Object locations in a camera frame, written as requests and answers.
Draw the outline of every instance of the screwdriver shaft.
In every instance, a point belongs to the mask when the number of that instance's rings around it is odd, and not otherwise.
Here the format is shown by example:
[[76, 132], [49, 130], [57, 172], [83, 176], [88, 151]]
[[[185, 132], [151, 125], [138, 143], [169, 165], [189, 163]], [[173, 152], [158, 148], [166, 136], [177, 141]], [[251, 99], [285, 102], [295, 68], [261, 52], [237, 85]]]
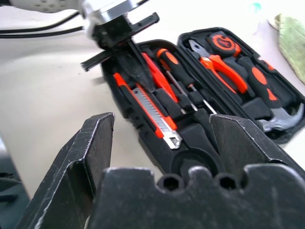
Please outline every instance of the screwdriver shaft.
[[[173, 77], [173, 75], [168, 71], [168, 70], [165, 70], [166, 71], [166, 74], [168, 75], [168, 77], [171, 79], [171, 81], [173, 82], [173, 84], [178, 88], [178, 90], [184, 94], [187, 98], [187, 93], [183, 90], [183, 88], [179, 85], [179, 83], [176, 81], [176, 79]], [[195, 104], [193, 104], [191, 102], [191, 106], [193, 108], [194, 111], [198, 111], [198, 108], [195, 106]]]
[[[190, 85], [190, 88], [194, 91], [197, 92], [197, 89], [193, 86]], [[215, 115], [217, 114], [217, 112], [214, 110], [214, 108], [212, 108], [212, 106], [208, 103], [208, 101], [206, 101], [205, 99], [202, 99], [202, 101], [204, 102], [204, 104], [210, 109], [210, 111]]]

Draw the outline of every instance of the orange and black tool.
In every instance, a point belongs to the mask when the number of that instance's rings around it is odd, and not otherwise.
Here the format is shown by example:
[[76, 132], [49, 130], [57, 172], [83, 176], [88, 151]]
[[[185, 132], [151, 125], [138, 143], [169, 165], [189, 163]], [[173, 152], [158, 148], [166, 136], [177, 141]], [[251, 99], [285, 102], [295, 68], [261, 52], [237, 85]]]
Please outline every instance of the orange and black tool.
[[176, 97], [175, 93], [173, 92], [170, 84], [168, 83], [165, 76], [162, 74], [160, 69], [157, 65], [153, 62], [153, 60], [149, 57], [148, 54], [142, 52], [142, 56], [146, 60], [148, 67], [151, 71], [153, 81], [159, 88], [163, 88], [165, 92], [177, 103], [178, 98]]
[[219, 55], [211, 55], [204, 47], [199, 45], [194, 40], [189, 40], [192, 50], [200, 55], [201, 64], [210, 70], [227, 88], [233, 93], [237, 93], [227, 82], [217, 73], [221, 72], [229, 77], [237, 86], [238, 91], [242, 94], [253, 94], [253, 91], [248, 87], [246, 81], [230, 66], [228, 66]]
[[123, 77], [119, 73], [113, 75], [119, 87], [125, 87], [129, 93], [134, 97], [137, 104], [145, 112], [147, 117], [155, 126], [155, 134], [158, 138], [163, 138], [170, 149], [178, 149], [180, 147], [182, 138], [176, 132], [177, 125], [170, 116], [164, 116], [157, 106], [153, 103], [144, 89], [136, 83], [136, 86], [131, 89]]
[[248, 72], [248, 81], [256, 93], [269, 108], [281, 107], [280, 100], [271, 91], [270, 85], [264, 74], [253, 64], [250, 57], [244, 56], [237, 60], [237, 63], [243, 66]]
[[221, 57], [236, 57], [242, 51], [240, 46], [222, 31], [212, 33], [208, 37], [208, 42], [213, 53]]
[[[193, 91], [197, 91], [197, 89], [194, 87], [194, 79], [192, 79], [188, 73], [184, 70], [183, 66], [179, 63], [176, 57], [172, 55], [167, 49], [160, 49], [157, 52], [157, 57], [159, 58], [160, 63], [162, 66], [171, 74], [169, 74], [169, 77], [172, 79], [173, 83], [176, 85], [178, 90], [182, 93], [186, 93], [183, 91], [183, 89], [179, 86], [178, 82], [176, 82], [175, 79], [182, 82], [182, 84], [192, 89]], [[203, 103], [209, 108], [209, 110], [216, 114], [217, 112], [214, 110], [214, 108], [205, 100], [203, 99]], [[191, 103], [192, 108], [194, 111], [198, 111], [197, 107]]]

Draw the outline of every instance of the white table surface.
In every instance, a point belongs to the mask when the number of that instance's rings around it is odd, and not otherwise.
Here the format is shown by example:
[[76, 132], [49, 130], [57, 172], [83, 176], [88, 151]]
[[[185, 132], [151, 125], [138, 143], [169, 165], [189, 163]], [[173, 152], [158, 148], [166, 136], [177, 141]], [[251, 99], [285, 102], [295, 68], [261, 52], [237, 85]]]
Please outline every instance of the white table surface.
[[[161, 20], [134, 37], [136, 42], [164, 39], [176, 43], [179, 34], [221, 26], [230, 29], [267, 60], [299, 91], [297, 79], [277, 48], [277, 32], [267, 22], [252, 35], [251, 21], [230, 1], [150, 0], [129, 14], [137, 22], [153, 12]], [[0, 7], [0, 29], [48, 25], [70, 15], [68, 10], [42, 14]], [[77, 18], [55, 30], [82, 25]], [[82, 32], [59, 37], [22, 40], [0, 39], [0, 134], [32, 197], [60, 148], [92, 115], [115, 112], [113, 167], [149, 167], [160, 176], [138, 143], [133, 126], [121, 116], [100, 69], [85, 73], [80, 63], [99, 53]], [[300, 131], [284, 149], [305, 168], [305, 131]]]

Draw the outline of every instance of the orange screwdriver handle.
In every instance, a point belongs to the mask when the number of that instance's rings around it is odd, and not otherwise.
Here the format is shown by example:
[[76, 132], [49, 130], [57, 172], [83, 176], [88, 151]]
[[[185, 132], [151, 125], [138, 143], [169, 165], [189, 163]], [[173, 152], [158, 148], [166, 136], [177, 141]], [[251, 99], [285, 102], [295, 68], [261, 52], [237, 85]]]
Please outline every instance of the orange screwdriver handle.
[[228, 76], [237, 86], [240, 93], [244, 94], [248, 90], [245, 80], [231, 67], [229, 67], [218, 55], [210, 55], [209, 59], [213, 62], [214, 69]]
[[194, 79], [189, 76], [177, 58], [167, 49], [160, 49], [157, 52], [157, 57], [163, 67], [170, 71], [176, 80], [182, 82], [185, 87], [190, 87], [194, 84]]
[[163, 88], [165, 92], [177, 103], [178, 98], [176, 97], [175, 93], [173, 92], [170, 84], [168, 83], [165, 76], [162, 74], [160, 69], [157, 67], [157, 65], [153, 62], [153, 60], [147, 55], [146, 53], [142, 52], [142, 56], [146, 60], [148, 67], [152, 73], [152, 78], [155, 84], [159, 88]]
[[241, 57], [237, 60], [237, 63], [245, 67], [249, 77], [248, 81], [255, 92], [255, 94], [262, 98], [264, 103], [269, 108], [280, 108], [282, 107], [281, 101], [271, 91], [270, 85], [264, 74], [253, 64], [250, 57]]
[[[151, 115], [149, 114], [149, 112], [146, 110], [146, 108], [142, 105], [141, 101], [139, 101], [139, 99], [134, 95], [133, 91], [130, 89], [130, 87], [128, 86], [128, 84], [126, 83], [126, 81], [123, 79], [123, 77], [119, 74], [119, 73], [115, 73], [113, 74], [114, 79], [116, 80], [116, 83], [119, 87], [126, 87], [128, 89], [128, 91], [130, 92], [130, 94], [134, 97], [134, 99], [137, 101], [137, 103], [139, 104], [139, 106], [142, 108], [142, 110], [146, 113], [146, 115], [148, 116], [148, 118], [151, 120], [151, 122], [154, 124], [156, 130], [155, 130], [155, 134], [158, 138], [163, 138], [164, 135], [160, 129], [160, 127], [158, 126], [157, 122], [151, 117]], [[152, 100], [149, 98], [149, 96], [146, 94], [146, 92], [143, 90], [143, 88], [137, 83], [136, 86], [139, 88], [139, 90], [145, 95], [145, 97], [147, 98], [147, 100], [150, 102], [150, 104], [154, 107], [154, 109], [159, 113], [159, 115], [167, 122], [168, 126], [172, 129], [172, 130], [177, 130], [177, 125], [175, 124], [175, 122], [172, 120], [172, 118], [170, 116], [165, 117], [160, 110], [157, 108], [157, 106], [152, 102]]]
[[207, 58], [207, 57], [201, 57], [200, 63], [208, 70], [210, 70], [227, 88], [229, 88], [234, 94], [236, 94], [236, 91], [227, 84], [226, 81], [223, 80], [223, 78], [215, 71], [213, 67], [213, 62]]

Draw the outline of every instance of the screwdriver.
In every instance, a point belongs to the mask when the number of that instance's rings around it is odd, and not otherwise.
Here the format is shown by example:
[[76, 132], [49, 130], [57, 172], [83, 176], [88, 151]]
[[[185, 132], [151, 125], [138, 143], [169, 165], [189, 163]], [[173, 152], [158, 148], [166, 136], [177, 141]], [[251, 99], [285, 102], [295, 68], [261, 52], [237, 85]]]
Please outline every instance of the screwdriver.
[[[176, 79], [173, 77], [173, 75], [168, 71], [168, 70], [165, 70], [168, 77], [172, 80], [172, 82], [175, 84], [175, 86], [178, 88], [178, 90], [184, 94], [187, 98], [187, 94], [185, 93], [185, 91], [183, 90], [183, 88], [180, 86], [180, 84], [178, 84], [178, 82], [176, 81]], [[218, 149], [218, 146], [217, 146], [217, 141], [216, 141], [216, 138], [215, 138], [215, 135], [213, 134], [213, 129], [212, 129], [212, 126], [209, 122], [209, 115], [207, 113], [207, 111], [205, 109], [198, 109], [195, 104], [193, 104], [191, 102], [191, 106], [193, 108], [194, 111], [196, 111], [194, 113], [194, 119], [199, 123], [201, 124], [206, 131], [206, 136], [208, 137], [208, 139], [210, 140], [210, 142], [212, 143], [213, 147], [215, 149]]]
[[[178, 98], [176, 97], [175, 93], [173, 92], [170, 84], [168, 83], [167, 79], [165, 76], [162, 74], [160, 69], [157, 67], [157, 65], [153, 62], [153, 60], [149, 57], [147, 53], [142, 52], [142, 56], [147, 62], [147, 65], [149, 67], [149, 70], [151, 71], [153, 81], [155, 84], [159, 87], [162, 88], [170, 97], [171, 99], [175, 102], [178, 103]], [[180, 109], [182, 114], [186, 114], [186, 111], [184, 109]]]
[[[190, 88], [194, 92], [197, 92], [197, 89], [194, 87], [194, 79], [192, 79], [187, 74], [187, 72], [184, 70], [179, 61], [174, 57], [174, 55], [172, 55], [167, 49], [160, 49], [157, 52], [157, 57], [159, 58], [159, 61], [163, 65], [163, 67], [167, 70], [166, 72], [169, 75], [170, 79], [173, 81], [173, 83], [177, 86], [177, 88], [182, 94], [186, 95], [185, 91], [181, 88], [175, 78], [181, 81], [183, 85], [185, 85], [187, 88]], [[213, 114], [217, 114], [217, 112], [205, 99], [203, 99], [203, 102]], [[194, 111], [198, 111], [198, 108], [193, 103], [191, 103], [191, 106]]]
[[271, 91], [270, 85], [264, 74], [253, 64], [250, 57], [243, 56], [237, 60], [237, 63], [243, 66], [249, 74], [249, 84], [264, 103], [269, 108], [282, 107], [281, 101]]

